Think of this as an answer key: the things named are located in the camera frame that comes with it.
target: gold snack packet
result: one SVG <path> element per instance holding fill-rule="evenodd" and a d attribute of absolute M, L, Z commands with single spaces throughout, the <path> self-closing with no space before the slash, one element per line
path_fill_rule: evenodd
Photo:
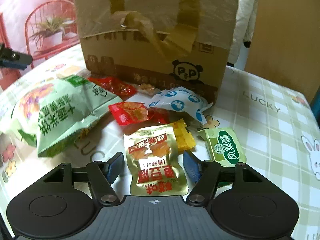
<path fill-rule="evenodd" d="M 171 123 L 177 139 L 178 151 L 191 150 L 196 146 L 196 141 L 192 134 L 186 130 L 187 125 L 183 119 Z"/>
<path fill-rule="evenodd" d="M 170 124 L 141 128 L 124 135 L 131 195 L 185 195 L 188 184 L 178 163 L 178 147 Z"/>

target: wooden panel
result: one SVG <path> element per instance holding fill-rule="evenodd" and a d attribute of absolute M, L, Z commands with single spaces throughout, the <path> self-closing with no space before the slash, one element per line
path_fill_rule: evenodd
<path fill-rule="evenodd" d="M 320 0 L 259 0 L 244 70 L 311 102 L 320 85 Z"/>
<path fill-rule="evenodd" d="M 2 12 L 0 12 L 0 43 L 4 43 L 6 47 L 10 47 L 8 37 L 7 37 L 7 32 L 4 27 Z"/>
<path fill-rule="evenodd" d="M 21 77 L 19 70 L 17 69 L 7 69 L 6 75 L 0 79 L 0 87 L 2 90 L 6 90 L 11 84 L 16 82 Z"/>

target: blue and white wrapper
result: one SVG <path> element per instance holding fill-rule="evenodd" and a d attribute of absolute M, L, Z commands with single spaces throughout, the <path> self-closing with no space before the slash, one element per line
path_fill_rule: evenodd
<path fill-rule="evenodd" d="M 162 90 L 153 96 L 150 103 L 146 104 L 146 107 L 187 112 L 201 124 L 207 123 L 202 112 L 211 106 L 212 103 L 208 104 L 207 100 L 184 87 Z"/>

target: metal screw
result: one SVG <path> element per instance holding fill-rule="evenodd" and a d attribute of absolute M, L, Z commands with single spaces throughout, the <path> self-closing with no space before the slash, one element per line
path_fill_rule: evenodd
<path fill-rule="evenodd" d="M 101 197 L 101 200 L 105 203 L 112 203 L 114 201 L 116 201 L 117 197 L 114 195 L 104 195 Z"/>
<path fill-rule="evenodd" d="M 189 197 L 189 200 L 193 203 L 201 203 L 202 201 L 204 201 L 204 196 L 199 194 L 194 194 Z"/>

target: round pad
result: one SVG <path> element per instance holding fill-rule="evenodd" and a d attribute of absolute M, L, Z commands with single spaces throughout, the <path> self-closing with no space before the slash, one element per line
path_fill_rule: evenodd
<path fill-rule="evenodd" d="M 243 213 L 253 217 L 266 217 L 277 209 L 272 199 L 261 196 L 245 197 L 240 200 L 239 207 Z"/>
<path fill-rule="evenodd" d="M 299 217 L 295 201 L 284 192 L 237 192 L 218 195 L 211 212 L 217 225 L 241 238 L 277 239 L 290 234 Z"/>
<path fill-rule="evenodd" d="M 36 198 L 30 204 L 30 211 L 40 217 L 53 217 L 63 212 L 67 207 L 66 201 L 57 196 Z"/>
<path fill-rule="evenodd" d="M 74 188 L 28 189 L 17 195 L 7 207 L 7 218 L 15 234 L 29 238 L 60 238 L 85 227 L 94 216 L 91 198 Z"/>

